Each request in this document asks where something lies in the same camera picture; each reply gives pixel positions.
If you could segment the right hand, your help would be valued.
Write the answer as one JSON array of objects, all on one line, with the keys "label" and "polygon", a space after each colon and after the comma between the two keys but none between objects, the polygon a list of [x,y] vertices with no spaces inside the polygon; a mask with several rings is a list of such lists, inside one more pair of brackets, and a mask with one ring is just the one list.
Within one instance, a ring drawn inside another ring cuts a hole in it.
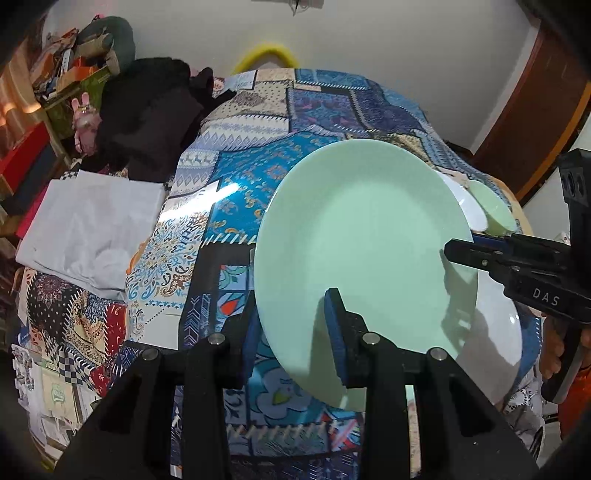
[{"label": "right hand", "polygon": [[561,369],[560,357],[564,353],[564,343],[557,332],[554,319],[543,319],[542,348],[539,358],[539,370],[544,380],[550,379]]}]

